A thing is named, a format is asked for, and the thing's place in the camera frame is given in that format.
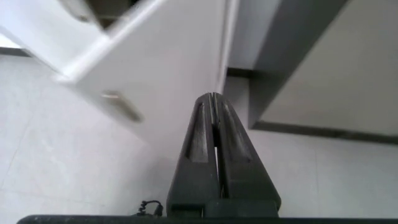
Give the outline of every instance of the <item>baseboard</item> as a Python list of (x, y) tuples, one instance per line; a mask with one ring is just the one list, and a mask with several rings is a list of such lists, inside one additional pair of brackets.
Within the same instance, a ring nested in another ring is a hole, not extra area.
[(261, 130), (261, 131), (273, 131), (278, 133), (301, 134), (301, 135), (324, 137), (324, 138), (377, 142), (385, 144), (398, 144), (398, 136), (376, 134), (376, 133), (365, 133), (361, 131), (352, 131), (345, 129), (318, 128), (311, 126), (273, 123), (266, 121), (256, 122), (252, 126), (252, 129)]
[(231, 68), (228, 67), (226, 71), (227, 77), (239, 77), (239, 78), (250, 78), (252, 70), (243, 68)]

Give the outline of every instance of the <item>open door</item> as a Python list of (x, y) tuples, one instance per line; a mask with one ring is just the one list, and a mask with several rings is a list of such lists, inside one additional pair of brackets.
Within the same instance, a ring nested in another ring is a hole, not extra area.
[(176, 138), (178, 152), (195, 100), (221, 91), (237, 3), (139, 2), (57, 81), (148, 142)]

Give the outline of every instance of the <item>black edge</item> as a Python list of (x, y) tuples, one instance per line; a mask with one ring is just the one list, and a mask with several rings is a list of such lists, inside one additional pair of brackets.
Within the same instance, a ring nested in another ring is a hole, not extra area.
[(20, 56), (20, 57), (30, 57), (30, 55), (27, 54), (24, 50), (10, 48), (10, 47), (0, 47), (0, 55), (12, 55), (12, 56)]
[(51, 223), (70, 223), (70, 224), (127, 224), (127, 223), (164, 223), (164, 224), (186, 224), (186, 223), (231, 223), (231, 224), (254, 224), (254, 223), (275, 223), (275, 224), (371, 224), (371, 223), (397, 223), (397, 219), (386, 218), (141, 218), (141, 217), (120, 217), (120, 216), (88, 216), (88, 215), (31, 215), (18, 221), (18, 224), (51, 224)]

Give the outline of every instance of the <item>white floor tile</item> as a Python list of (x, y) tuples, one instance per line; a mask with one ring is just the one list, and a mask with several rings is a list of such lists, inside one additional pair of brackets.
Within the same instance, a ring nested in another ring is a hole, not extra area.
[(3, 189), (136, 208), (152, 198), (154, 174), (147, 172), (158, 160), (132, 132), (54, 84), (43, 92)]
[(51, 73), (31, 58), (0, 55), (0, 183)]
[(0, 220), (15, 224), (28, 215), (101, 215), (103, 206), (0, 190)]
[(323, 217), (398, 218), (398, 147), (324, 141), (317, 148)]

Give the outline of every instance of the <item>black plastic object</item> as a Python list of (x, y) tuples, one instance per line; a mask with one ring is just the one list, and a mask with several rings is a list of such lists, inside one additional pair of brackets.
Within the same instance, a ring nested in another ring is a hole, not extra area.
[(167, 216), (278, 217), (280, 203), (231, 104), (218, 93), (199, 97), (169, 191)]

